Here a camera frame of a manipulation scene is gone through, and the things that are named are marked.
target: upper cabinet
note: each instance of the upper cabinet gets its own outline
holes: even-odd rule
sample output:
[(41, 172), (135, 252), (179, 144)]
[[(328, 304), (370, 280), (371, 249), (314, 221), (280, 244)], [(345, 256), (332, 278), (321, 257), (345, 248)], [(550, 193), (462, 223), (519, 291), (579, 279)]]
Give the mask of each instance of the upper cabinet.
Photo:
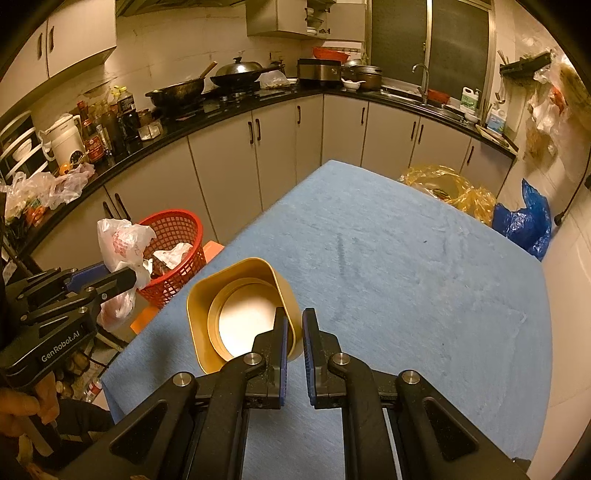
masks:
[(63, 3), (29, 38), (0, 81), (0, 117), (25, 97), (22, 109), (33, 103), (46, 92), (44, 86), (55, 87), (55, 82), (104, 63), (116, 45), (115, 0)]
[(0, 82), (0, 116), (49, 79), (45, 41), (47, 22), (29, 38)]
[[(306, 7), (314, 8), (308, 18)], [(308, 23), (320, 33), (308, 35)], [(365, 4), (338, 4), (322, 0), (249, 0), (246, 32), (287, 38), (365, 41)]]
[(47, 23), (49, 76), (94, 57), (104, 63), (116, 46), (115, 0), (69, 0)]

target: cabinet door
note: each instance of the cabinet door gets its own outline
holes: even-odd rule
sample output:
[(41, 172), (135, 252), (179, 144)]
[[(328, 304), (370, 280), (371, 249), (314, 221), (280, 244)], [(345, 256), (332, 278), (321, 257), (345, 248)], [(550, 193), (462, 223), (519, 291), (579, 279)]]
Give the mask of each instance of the cabinet door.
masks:
[(252, 116), (243, 113), (189, 135), (219, 242), (227, 245), (262, 212)]
[(322, 154), (322, 95), (295, 104), (295, 177), (301, 182), (320, 167)]
[(115, 0), (67, 0), (49, 17), (49, 76), (115, 48)]
[(296, 186), (295, 112), (294, 102), (284, 102), (252, 113), (263, 210)]
[(498, 195), (513, 160), (476, 138), (472, 138), (467, 155), (462, 175), (475, 187), (485, 187), (493, 195)]
[(31, 257), (43, 270), (86, 268), (101, 262), (96, 222), (113, 216), (117, 210), (104, 188), (77, 205), (33, 251)]
[(189, 210), (203, 225), (203, 243), (216, 240), (186, 138), (161, 148), (106, 184), (121, 218), (141, 222), (162, 210)]
[(0, 116), (30, 91), (45, 82), (47, 56), (45, 39), (47, 22), (43, 22), (27, 40), (0, 82)]
[(398, 180), (410, 163), (419, 122), (418, 115), (372, 103), (361, 166)]
[(339, 160), (361, 165), (369, 102), (335, 95), (324, 96), (322, 163)]
[(327, 40), (365, 41), (365, 3), (333, 4), (326, 15)]
[(411, 166), (444, 165), (456, 172), (462, 169), (470, 137), (452, 127), (421, 118)]

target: human hand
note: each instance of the human hand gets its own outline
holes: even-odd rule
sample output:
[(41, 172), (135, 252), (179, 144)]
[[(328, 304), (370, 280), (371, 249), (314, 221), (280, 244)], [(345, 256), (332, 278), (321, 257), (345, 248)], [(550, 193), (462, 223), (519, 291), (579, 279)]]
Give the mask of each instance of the human hand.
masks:
[(0, 388), (0, 433), (8, 437), (21, 436), (23, 431), (17, 417), (39, 415), (43, 424), (57, 418), (60, 406), (53, 372), (35, 385), (35, 394), (37, 398), (9, 388)]

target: black cable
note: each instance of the black cable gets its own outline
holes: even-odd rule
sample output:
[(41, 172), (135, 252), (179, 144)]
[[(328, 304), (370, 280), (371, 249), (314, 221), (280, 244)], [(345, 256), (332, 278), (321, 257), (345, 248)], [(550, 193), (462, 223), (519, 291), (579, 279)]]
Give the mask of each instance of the black cable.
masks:
[(564, 218), (566, 213), (569, 211), (570, 206), (572, 205), (573, 200), (577, 195), (577, 192), (579, 191), (579, 189), (581, 188), (581, 185), (583, 184), (583, 182), (585, 180), (585, 176), (587, 175), (587, 170), (589, 169), (589, 162), (590, 161), (591, 161), (591, 145), (589, 146), (589, 156), (587, 157), (587, 166), (585, 167), (585, 171), (583, 172), (583, 176), (581, 177), (581, 181), (579, 182), (579, 185), (577, 186), (576, 190), (574, 191), (573, 196), (570, 198), (569, 204), (566, 206), (566, 208), (554, 217), (554, 223), (556, 224), (556, 226), (562, 225), (562, 219)]

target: plastic bag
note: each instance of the plastic bag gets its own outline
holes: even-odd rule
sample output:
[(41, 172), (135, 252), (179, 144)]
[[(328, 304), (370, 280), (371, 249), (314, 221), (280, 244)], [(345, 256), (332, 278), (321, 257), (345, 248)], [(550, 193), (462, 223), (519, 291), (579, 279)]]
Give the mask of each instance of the plastic bag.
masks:
[(398, 181), (491, 225), (495, 196), (483, 187), (474, 188), (452, 168), (437, 165), (411, 167)]
[(495, 206), (492, 227), (542, 261), (552, 233), (548, 200), (525, 179), (521, 180), (521, 193), (525, 208), (512, 212), (502, 203), (498, 203)]
[(27, 205), (34, 200), (52, 210), (62, 203), (76, 200), (94, 173), (95, 168), (89, 163), (83, 163), (58, 178), (49, 172), (35, 173), (29, 178), (21, 171), (17, 172), (12, 185), (0, 185), (0, 192), (7, 194), (4, 211), (6, 220), (20, 217)]
[(289, 87), (290, 85), (290, 81), (279, 70), (261, 73), (261, 76), (259, 77), (258, 81), (261, 83), (261, 88), (263, 90), (279, 87)]
[(150, 273), (144, 268), (144, 250), (156, 233), (152, 227), (134, 225), (128, 220), (104, 219), (97, 223), (100, 253), (110, 272), (124, 267), (136, 274), (132, 289), (104, 302), (100, 307), (97, 322), (108, 332), (120, 327), (135, 306), (136, 288), (150, 283)]

